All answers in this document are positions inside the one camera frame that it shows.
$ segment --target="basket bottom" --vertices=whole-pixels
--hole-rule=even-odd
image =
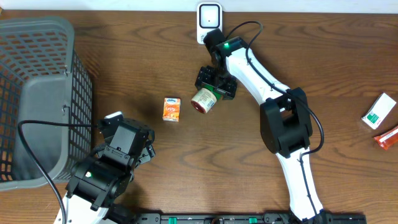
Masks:
[[[62,123],[68,116],[63,112],[65,101],[65,76],[38,77],[22,87],[18,122],[27,119]],[[50,172],[61,155],[62,128],[43,124],[25,124],[22,128],[26,141],[47,172]],[[27,155],[19,136],[12,160],[14,180],[42,177],[42,173]]]

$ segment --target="red snack packet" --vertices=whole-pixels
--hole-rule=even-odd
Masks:
[[[394,143],[398,142],[398,126],[380,136],[374,137],[374,140],[376,140],[384,150],[387,150]]]

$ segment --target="white backdrop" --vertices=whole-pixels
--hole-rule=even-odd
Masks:
[[[3,9],[195,11],[198,0],[0,0]],[[398,13],[398,0],[219,0],[227,12]]]

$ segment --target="basket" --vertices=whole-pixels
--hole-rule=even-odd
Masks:
[[[0,21],[0,191],[47,183],[17,133],[26,119],[91,123],[92,83],[59,17]],[[54,182],[67,182],[91,148],[90,128],[25,124],[24,136]]]

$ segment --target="wooden surface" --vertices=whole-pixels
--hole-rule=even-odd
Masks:
[[[259,107],[239,84],[233,101],[208,114],[190,105],[201,66],[194,12],[4,11],[1,19],[57,15],[75,27],[75,49],[95,84],[95,118],[121,110],[151,125],[156,157],[139,167],[118,202],[164,213],[287,210],[289,193],[276,156],[259,134]],[[398,100],[398,16],[224,13],[224,31],[259,20],[252,46],[281,82],[307,93],[325,129],[311,156],[323,206],[361,212],[368,223],[398,220],[398,144],[373,140],[398,124],[396,106],[377,130],[360,117],[382,92]],[[255,25],[236,35],[249,41]],[[162,121],[165,96],[182,99],[179,123]],[[96,142],[101,136],[95,133]],[[319,141],[318,131],[311,138]],[[65,185],[58,185],[62,194]],[[52,223],[58,203],[48,186],[0,193],[1,223]]]

